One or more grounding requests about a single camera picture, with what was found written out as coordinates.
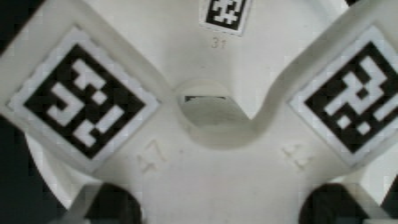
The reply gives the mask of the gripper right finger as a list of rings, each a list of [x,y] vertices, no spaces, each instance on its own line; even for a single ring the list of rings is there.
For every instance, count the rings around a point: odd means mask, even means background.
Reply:
[[[306,197],[299,224],[367,224],[369,220],[397,221],[398,224],[398,181],[383,201],[374,199],[360,184],[321,185]]]

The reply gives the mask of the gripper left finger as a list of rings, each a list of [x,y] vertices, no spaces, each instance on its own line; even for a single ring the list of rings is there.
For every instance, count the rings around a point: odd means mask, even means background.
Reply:
[[[143,224],[143,210],[131,192],[111,183],[88,184],[56,224]]]

